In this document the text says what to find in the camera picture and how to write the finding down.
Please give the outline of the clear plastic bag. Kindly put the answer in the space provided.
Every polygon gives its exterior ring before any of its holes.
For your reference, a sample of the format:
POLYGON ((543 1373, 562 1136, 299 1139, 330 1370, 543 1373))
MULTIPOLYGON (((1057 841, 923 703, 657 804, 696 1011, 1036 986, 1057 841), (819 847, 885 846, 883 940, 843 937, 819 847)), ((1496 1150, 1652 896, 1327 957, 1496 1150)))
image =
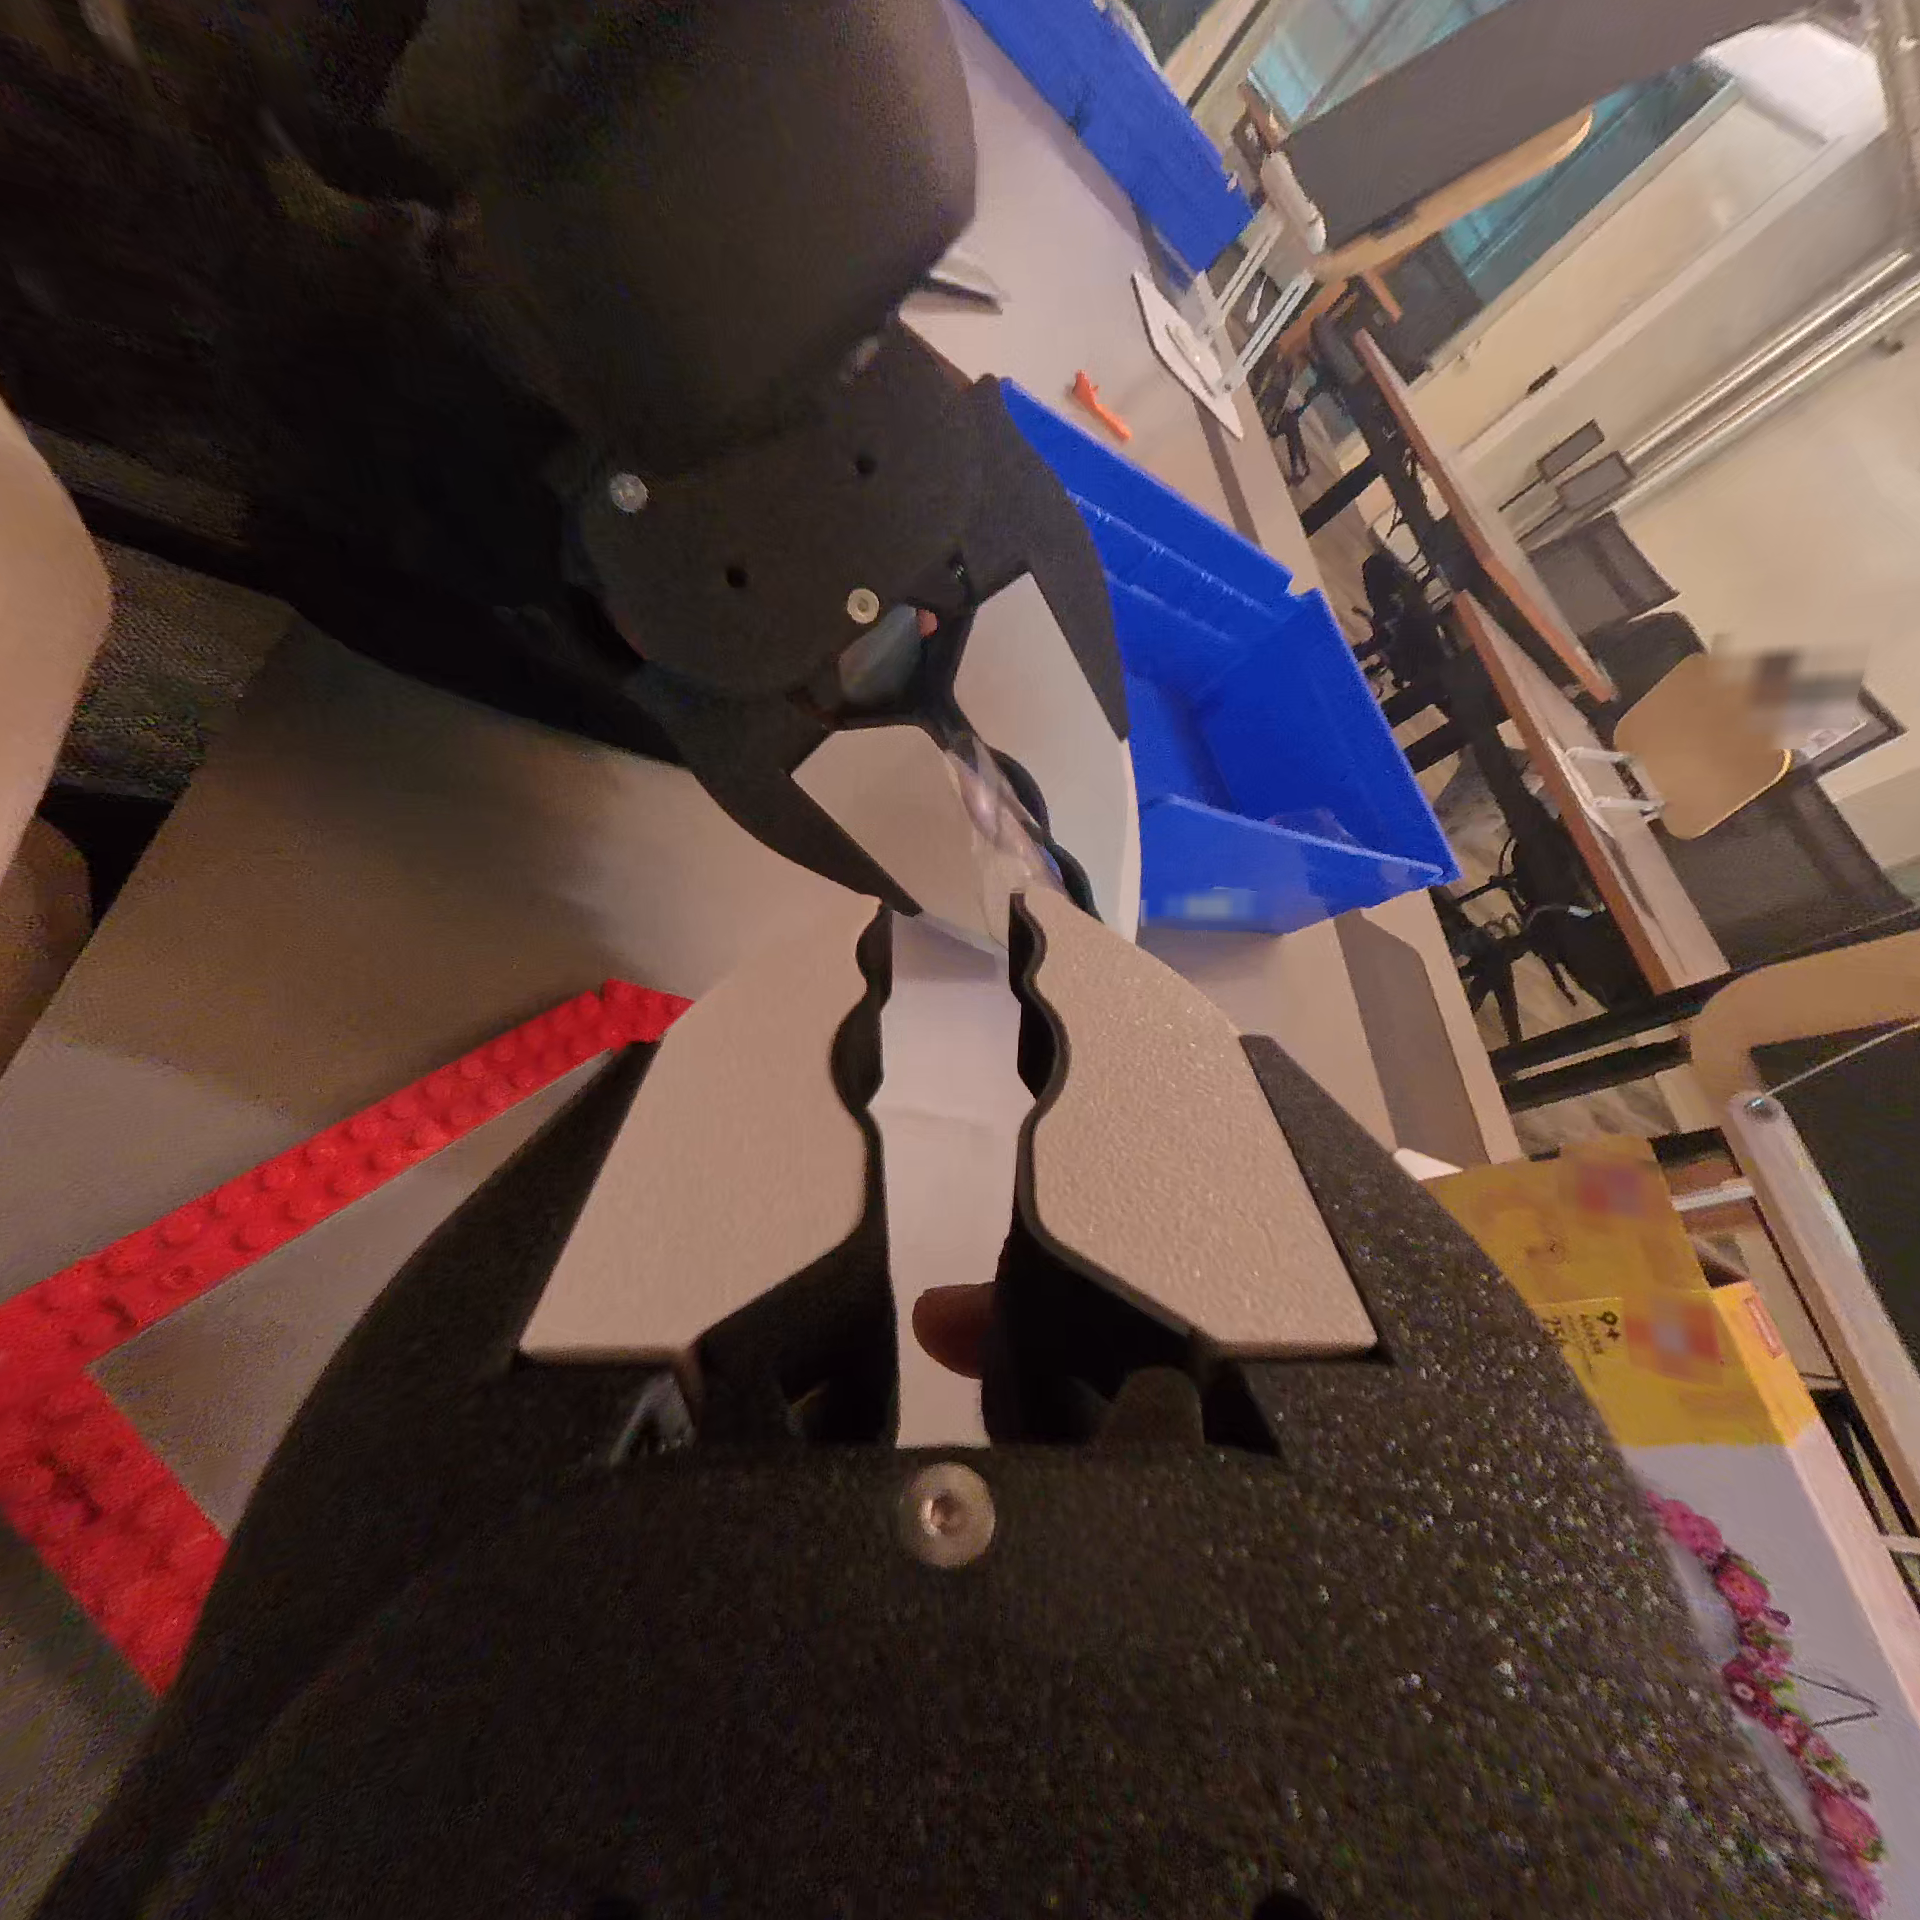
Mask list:
POLYGON ((967 826, 967 870, 985 927, 1003 934, 1020 894, 1070 896, 1050 829, 1020 796, 1000 756, 960 727, 946 743, 946 773, 967 826))

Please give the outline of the long wooden table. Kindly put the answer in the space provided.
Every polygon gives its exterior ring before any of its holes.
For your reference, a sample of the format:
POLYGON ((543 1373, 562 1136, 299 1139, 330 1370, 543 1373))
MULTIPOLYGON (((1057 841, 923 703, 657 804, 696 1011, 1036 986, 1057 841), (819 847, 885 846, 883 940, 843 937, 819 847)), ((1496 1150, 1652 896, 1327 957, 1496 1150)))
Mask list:
POLYGON ((1576 637, 1499 504, 1462 467, 1457 450, 1417 417, 1390 360, 1357 329, 1317 329, 1325 363, 1343 379, 1346 407, 1365 440, 1420 553, 1445 579, 1450 626, 1489 681, 1489 696, 1517 727, 1529 766, 1555 801, 1590 890, 1605 901, 1652 993, 1703 993, 1727 970, 1723 949, 1672 867, 1622 766, 1602 753, 1590 703, 1615 679, 1576 637))

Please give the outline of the blue plastic bin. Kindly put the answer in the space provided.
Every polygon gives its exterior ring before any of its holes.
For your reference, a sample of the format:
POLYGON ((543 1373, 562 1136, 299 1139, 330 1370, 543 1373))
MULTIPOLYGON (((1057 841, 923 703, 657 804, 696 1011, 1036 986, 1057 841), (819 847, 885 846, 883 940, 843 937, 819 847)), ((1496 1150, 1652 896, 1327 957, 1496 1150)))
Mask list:
POLYGON ((1253 207, 1225 156, 1139 43, 1100 3, 966 3, 1087 156, 1190 270, 1235 246, 1253 207))
POLYGON ((1016 381, 1003 400, 1102 561, 1139 920, 1280 937, 1457 880, 1325 594, 1016 381))

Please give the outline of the grey partition panel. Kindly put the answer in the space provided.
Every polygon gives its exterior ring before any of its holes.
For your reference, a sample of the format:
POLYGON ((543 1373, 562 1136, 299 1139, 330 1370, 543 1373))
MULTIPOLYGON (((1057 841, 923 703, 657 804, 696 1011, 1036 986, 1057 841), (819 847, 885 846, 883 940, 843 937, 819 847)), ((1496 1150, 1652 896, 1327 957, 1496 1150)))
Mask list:
POLYGON ((1339 246, 1617 89, 1803 3, 1502 3, 1289 134, 1339 246))

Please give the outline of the pale wood framed chair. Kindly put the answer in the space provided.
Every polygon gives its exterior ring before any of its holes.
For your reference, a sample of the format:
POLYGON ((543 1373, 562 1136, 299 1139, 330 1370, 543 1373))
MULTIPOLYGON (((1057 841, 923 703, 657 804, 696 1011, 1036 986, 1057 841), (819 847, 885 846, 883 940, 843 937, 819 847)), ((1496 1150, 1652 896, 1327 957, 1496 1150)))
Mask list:
POLYGON ((1793 1291, 1916 1516, 1916 930, 1715 986, 1689 1059, 1793 1291))

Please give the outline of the white flat stand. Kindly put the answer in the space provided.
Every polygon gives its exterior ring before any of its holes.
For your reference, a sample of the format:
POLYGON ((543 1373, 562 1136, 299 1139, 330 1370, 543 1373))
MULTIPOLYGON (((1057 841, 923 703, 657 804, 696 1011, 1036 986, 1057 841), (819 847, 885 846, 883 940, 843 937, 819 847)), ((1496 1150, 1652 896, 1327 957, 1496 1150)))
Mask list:
POLYGON ((1205 279, 1193 279, 1203 306, 1196 320, 1175 306, 1153 274, 1132 274, 1142 334, 1162 370, 1236 441, 1246 434, 1236 393, 1282 329, 1305 316, 1307 297, 1322 284, 1322 257, 1325 213, 1307 196, 1267 194, 1242 234, 1225 287, 1215 294, 1205 279), (1235 311, 1256 291, 1267 291, 1267 301, 1235 346, 1235 311))

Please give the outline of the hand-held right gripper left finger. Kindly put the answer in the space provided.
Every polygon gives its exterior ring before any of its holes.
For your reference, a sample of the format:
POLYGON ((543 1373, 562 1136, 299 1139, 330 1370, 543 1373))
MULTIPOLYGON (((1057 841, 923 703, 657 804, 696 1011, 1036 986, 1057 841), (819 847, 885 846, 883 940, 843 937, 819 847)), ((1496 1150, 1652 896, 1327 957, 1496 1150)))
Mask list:
POLYGON ((523 1327, 665 1369, 709 1436, 900 1436, 879 1011, 893 914, 855 896, 660 1039, 523 1327))

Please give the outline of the black metal chair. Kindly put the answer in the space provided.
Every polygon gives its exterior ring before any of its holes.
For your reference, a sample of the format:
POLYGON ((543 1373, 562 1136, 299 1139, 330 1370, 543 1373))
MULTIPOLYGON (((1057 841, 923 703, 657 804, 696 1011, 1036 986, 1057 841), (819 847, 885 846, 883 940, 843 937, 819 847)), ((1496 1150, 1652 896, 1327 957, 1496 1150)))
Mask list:
POLYGON ((1520 836, 1509 833, 1490 873, 1462 894, 1429 887, 1467 1011, 1495 1004, 1506 1041, 1522 1041, 1517 966, 1537 959, 1563 1003, 1576 999, 1576 979, 1566 961, 1563 923, 1569 904, 1540 900, 1522 877, 1520 836))

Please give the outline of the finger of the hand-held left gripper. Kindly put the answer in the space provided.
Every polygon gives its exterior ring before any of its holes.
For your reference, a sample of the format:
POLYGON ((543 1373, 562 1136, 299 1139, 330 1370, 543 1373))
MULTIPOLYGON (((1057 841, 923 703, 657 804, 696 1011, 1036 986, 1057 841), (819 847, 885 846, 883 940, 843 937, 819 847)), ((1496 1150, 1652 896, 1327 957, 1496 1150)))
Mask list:
POLYGON ((972 777, 926 731, 837 731, 799 761, 793 783, 919 916, 975 949, 1006 949, 1015 867, 972 777))
MULTIPOLYGON (((1036 786, 1050 839, 1082 867, 1090 901, 1120 937, 1139 930, 1139 796, 1129 743, 1100 700, 1033 579, 993 594, 975 617, 953 703, 977 749, 1000 751, 1036 786)), ((1006 901, 1036 880, 1009 817, 985 821, 985 770, 956 744, 933 749, 923 777, 923 914, 966 946, 1003 946, 1006 901)))

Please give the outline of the pink floral wreath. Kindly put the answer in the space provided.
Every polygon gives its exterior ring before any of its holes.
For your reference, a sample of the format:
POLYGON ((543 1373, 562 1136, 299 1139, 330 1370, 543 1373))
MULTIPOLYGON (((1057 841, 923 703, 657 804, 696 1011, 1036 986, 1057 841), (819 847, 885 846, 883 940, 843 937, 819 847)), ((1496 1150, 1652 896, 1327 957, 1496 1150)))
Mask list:
POLYGON ((1740 1729, 1779 1761, 1782 1797, 1803 1816, 1847 1917, 1885 1913, 1885 1829, 1873 1794, 1845 1759, 1812 1699, 1819 1681, 1800 1667, 1793 1621, 1759 1569, 1690 1501, 1645 1490, 1645 1507, 1669 1549, 1703 1633, 1707 1666, 1740 1729))

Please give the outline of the grey fabric chair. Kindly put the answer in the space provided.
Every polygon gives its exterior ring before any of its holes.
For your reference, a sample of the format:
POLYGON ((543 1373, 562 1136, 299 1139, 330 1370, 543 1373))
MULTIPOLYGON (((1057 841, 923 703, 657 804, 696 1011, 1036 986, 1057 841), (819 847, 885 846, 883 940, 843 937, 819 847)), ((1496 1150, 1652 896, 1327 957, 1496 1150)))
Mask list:
POLYGON ((215 576, 106 543, 109 637, 85 670, 55 786, 176 801, 293 611, 215 576))

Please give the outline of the wooden chair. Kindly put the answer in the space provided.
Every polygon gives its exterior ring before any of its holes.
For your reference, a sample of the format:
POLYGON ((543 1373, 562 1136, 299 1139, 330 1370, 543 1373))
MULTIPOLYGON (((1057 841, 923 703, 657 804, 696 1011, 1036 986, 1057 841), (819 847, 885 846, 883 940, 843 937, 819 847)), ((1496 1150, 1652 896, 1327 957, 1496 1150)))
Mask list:
POLYGON ((1555 749, 1586 817, 1696 839, 1869 720, 1847 653, 1695 653, 1630 703, 1600 744, 1555 749))

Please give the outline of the person's white shirt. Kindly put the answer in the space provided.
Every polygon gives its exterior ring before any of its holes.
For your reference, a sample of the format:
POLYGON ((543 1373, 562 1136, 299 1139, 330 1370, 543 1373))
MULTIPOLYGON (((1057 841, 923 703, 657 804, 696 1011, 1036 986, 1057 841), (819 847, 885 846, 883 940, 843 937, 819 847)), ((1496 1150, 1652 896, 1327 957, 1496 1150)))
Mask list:
POLYGON ((60 756, 115 590, 75 497, 2 407, 2 870, 60 756))

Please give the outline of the yellow cardboard box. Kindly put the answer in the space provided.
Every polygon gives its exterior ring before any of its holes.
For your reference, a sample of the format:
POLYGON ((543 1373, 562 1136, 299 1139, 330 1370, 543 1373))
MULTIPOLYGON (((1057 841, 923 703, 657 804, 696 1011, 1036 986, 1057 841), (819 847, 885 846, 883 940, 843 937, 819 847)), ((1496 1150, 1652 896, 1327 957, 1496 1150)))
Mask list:
POLYGON ((1750 1281, 1710 1284, 1643 1139, 1425 1183, 1622 1449, 1789 1444, 1816 1409, 1750 1281))

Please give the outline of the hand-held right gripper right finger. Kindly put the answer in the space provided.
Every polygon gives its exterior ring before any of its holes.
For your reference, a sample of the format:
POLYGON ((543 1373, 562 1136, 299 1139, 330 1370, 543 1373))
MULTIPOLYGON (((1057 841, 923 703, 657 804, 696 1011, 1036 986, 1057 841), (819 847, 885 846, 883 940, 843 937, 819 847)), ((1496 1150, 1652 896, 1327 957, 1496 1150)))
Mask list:
POLYGON ((1032 1109, 979 1360, 985 1431, 1273 1454, 1266 1373, 1370 1360, 1380 1331, 1242 1034, 1066 896, 1009 904, 1032 1109))

